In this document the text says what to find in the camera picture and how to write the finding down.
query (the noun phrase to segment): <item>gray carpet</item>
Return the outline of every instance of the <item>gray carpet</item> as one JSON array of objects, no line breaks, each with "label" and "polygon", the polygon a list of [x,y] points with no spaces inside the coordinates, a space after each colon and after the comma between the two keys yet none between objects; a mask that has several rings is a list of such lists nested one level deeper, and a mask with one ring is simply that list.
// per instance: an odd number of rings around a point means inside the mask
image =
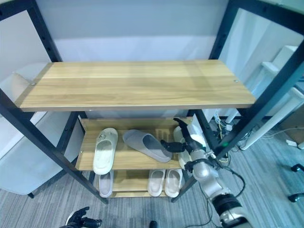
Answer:
[{"label": "gray carpet", "polygon": [[[304,191],[304,173],[290,166],[304,164],[304,151],[288,146],[284,133],[262,140],[244,152],[231,152],[231,168],[246,180],[239,197],[259,228],[299,228],[304,226],[304,198],[291,203],[287,196]],[[220,171],[225,183],[237,193],[241,182],[227,171]],[[169,198],[120,198],[102,204],[69,175],[60,173],[34,192],[35,198],[0,190],[2,228],[58,228],[71,211],[90,206],[88,217],[102,219],[104,228],[146,228],[151,220],[162,228],[183,228],[208,220],[206,201],[195,184],[180,200]],[[219,225],[213,211],[213,220]],[[212,223],[205,228],[215,227]]]}]

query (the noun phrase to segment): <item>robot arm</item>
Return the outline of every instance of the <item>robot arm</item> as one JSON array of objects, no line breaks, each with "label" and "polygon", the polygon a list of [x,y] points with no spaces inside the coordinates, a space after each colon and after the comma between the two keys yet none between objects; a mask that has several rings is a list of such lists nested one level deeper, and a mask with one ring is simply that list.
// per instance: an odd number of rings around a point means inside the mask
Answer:
[{"label": "robot arm", "polygon": [[[193,161],[206,157],[204,150],[191,154]],[[210,164],[199,162],[193,166],[193,177],[201,184],[207,198],[212,202],[224,228],[254,228],[254,221],[241,206]]]},{"label": "robot arm", "polygon": [[185,165],[185,169],[193,173],[193,177],[201,184],[202,190],[210,200],[219,215],[224,228],[254,228],[254,220],[241,206],[231,190],[219,177],[218,171],[209,161],[209,153],[199,142],[193,140],[187,129],[187,124],[174,118],[179,123],[185,143],[168,143],[161,141],[162,145],[171,152],[183,152],[185,149],[192,161]]}]

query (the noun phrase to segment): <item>metal shelf frame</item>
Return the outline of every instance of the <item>metal shelf frame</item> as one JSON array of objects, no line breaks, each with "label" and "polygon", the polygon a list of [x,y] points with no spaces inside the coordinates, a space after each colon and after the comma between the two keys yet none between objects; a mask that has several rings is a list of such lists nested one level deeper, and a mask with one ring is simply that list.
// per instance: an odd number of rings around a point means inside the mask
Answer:
[{"label": "metal shelf frame", "polygon": [[[304,15],[301,13],[286,9],[280,5],[274,5],[259,0],[230,0],[219,27],[217,38],[209,59],[219,58],[237,15],[238,9],[244,9],[252,12],[304,35]],[[0,21],[25,10],[28,12],[51,61],[62,61],[35,0],[14,0],[0,4]],[[283,95],[296,84],[303,74],[304,41],[302,41],[295,53],[291,56],[282,70],[265,89],[262,95],[256,100],[256,102],[248,109],[238,109],[242,115],[242,118],[238,124],[235,125],[233,130],[220,142],[217,142],[215,139],[215,136],[213,135],[213,132],[211,131],[209,123],[206,120],[202,110],[189,110],[188,115],[192,116],[196,114],[210,148],[214,151],[217,159],[220,159],[270,111],[270,109],[283,97]],[[90,175],[90,181],[88,181],[81,174],[81,172],[64,157],[64,151],[67,147],[77,118],[78,116],[86,118],[85,112],[71,113],[57,147],[55,147],[35,127],[35,125],[31,123],[30,118],[32,117],[33,113],[22,112],[21,109],[15,106],[15,104],[5,95],[2,90],[0,90],[0,113],[21,133],[23,133],[24,136],[31,140],[42,152],[61,166],[92,194],[99,198],[103,203],[108,203],[107,199],[100,197],[98,190],[92,185],[94,175]],[[171,199],[172,202],[175,202],[193,184],[195,184],[196,181],[193,177],[188,178],[186,173],[185,177],[186,184],[180,190],[178,197]]]}]

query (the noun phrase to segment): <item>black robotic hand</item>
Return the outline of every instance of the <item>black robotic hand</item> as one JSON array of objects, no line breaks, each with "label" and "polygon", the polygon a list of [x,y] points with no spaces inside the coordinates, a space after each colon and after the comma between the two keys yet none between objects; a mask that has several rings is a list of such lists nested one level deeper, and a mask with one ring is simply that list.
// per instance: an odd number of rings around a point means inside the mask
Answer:
[{"label": "black robotic hand", "polygon": [[66,225],[67,227],[73,227],[73,228],[81,228],[81,227],[87,227],[87,228],[97,228],[100,227],[102,224],[102,220],[100,219],[92,219],[92,218],[82,218],[86,211],[89,210],[90,207],[82,208],[78,211],[75,211],[71,216],[68,218]]}]

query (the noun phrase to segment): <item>wooden shelf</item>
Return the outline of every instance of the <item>wooden shelf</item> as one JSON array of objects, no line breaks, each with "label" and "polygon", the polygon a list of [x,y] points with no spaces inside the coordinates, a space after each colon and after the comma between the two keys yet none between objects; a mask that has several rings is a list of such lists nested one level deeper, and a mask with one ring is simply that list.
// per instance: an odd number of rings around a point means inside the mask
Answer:
[{"label": "wooden shelf", "polygon": [[[123,197],[152,197],[147,191],[138,192],[113,192],[111,198],[123,198]],[[168,197],[164,191],[158,197]]]},{"label": "wooden shelf", "polygon": [[157,139],[173,141],[173,130],[177,123],[172,118],[162,119],[82,119],[85,136],[81,145],[76,168],[82,171],[93,170],[96,138],[101,130],[113,127],[118,131],[118,143],[115,151],[113,170],[152,170],[179,169],[177,154],[167,163],[159,162],[123,142],[123,133],[129,129],[138,129],[153,134]]},{"label": "wooden shelf", "polygon": [[[149,170],[114,171],[113,193],[111,198],[151,197],[148,193]],[[95,186],[99,189],[99,175],[95,176]],[[161,197],[167,196],[163,191]]]},{"label": "wooden shelf", "polygon": [[48,64],[23,111],[248,108],[255,98],[219,60]]}]

